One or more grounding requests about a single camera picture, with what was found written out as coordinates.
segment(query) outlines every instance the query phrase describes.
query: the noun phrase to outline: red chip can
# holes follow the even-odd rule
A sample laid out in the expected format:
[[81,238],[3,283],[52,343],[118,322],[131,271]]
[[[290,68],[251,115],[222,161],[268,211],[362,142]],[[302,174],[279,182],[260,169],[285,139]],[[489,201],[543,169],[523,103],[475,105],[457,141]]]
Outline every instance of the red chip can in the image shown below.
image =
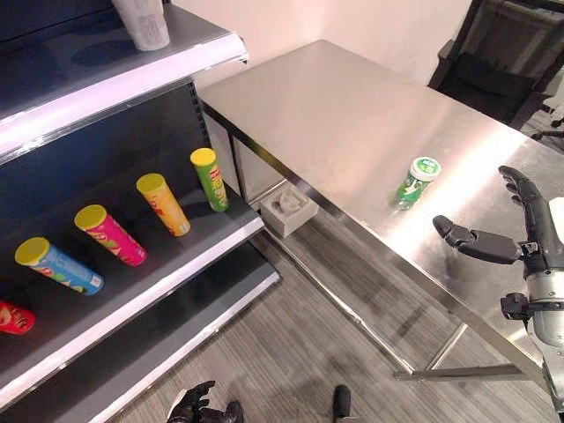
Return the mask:
[[35,315],[25,308],[0,301],[0,331],[13,335],[23,335],[32,329]]

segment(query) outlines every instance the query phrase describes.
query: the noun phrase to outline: yellow lid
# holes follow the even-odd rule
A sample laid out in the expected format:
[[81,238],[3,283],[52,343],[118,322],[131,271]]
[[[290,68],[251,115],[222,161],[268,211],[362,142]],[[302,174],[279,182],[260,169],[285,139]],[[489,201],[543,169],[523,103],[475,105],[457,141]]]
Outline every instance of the yellow lid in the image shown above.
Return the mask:
[[144,174],[137,179],[135,186],[141,194],[147,195],[165,188],[167,182],[162,174]]
[[103,206],[99,204],[87,205],[74,217],[74,224],[79,229],[86,231],[102,223],[107,215],[108,212]]
[[30,238],[16,250],[16,263],[23,266],[37,264],[49,251],[49,241],[39,236]]
[[194,166],[209,166],[215,161],[215,151],[211,148],[198,148],[190,154],[190,161]]

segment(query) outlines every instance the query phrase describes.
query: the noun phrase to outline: white cardboard box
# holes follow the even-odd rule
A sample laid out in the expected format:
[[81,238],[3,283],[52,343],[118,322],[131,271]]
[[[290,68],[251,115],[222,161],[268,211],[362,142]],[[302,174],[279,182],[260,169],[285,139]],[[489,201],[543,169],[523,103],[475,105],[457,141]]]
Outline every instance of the white cardboard box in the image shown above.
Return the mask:
[[282,238],[317,214],[318,205],[293,185],[285,186],[260,201],[264,221]]

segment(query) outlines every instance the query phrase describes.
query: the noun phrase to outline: stainless steel table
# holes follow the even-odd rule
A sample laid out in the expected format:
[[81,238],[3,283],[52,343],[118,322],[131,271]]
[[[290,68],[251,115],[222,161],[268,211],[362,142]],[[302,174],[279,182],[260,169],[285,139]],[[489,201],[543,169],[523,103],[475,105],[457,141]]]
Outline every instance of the stainless steel table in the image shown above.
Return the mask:
[[[512,205],[497,167],[522,170],[547,198],[563,196],[562,156],[327,41],[200,95],[206,113],[231,137],[291,182],[306,185],[316,202],[464,322],[423,371],[414,371],[380,339],[404,377],[520,377],[545,387],[540,352],[523,325],[500,311],[501,297],[524,290],[522,266],[458,255],[436,234],[432,218],[444,214],[467,227],[524,240],[523,212]],[[397,211],[390,200],[418,156],[438,159],[441,176],[412,209]],[[514,366],[436,369],[466,323]]]

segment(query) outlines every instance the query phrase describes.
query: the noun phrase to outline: green bottle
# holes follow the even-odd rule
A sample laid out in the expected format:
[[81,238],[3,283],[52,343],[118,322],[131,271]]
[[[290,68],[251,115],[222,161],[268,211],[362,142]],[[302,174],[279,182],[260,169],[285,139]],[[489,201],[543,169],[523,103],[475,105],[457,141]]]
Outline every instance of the green bottle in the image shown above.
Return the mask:
[[196,168],[196,173],[205,196],[208,197],[210,207],[215,212],[224,212],[229,208],[226,187],[221,178],[215,151],[211,148],[198,148],[190,154],[190,161]]
[[411,209],[425,188],[441,172],[441,165],[430,157],[418,157],[412,163],[405,181],[399,186],[395,197],[395,205],[399,210]]

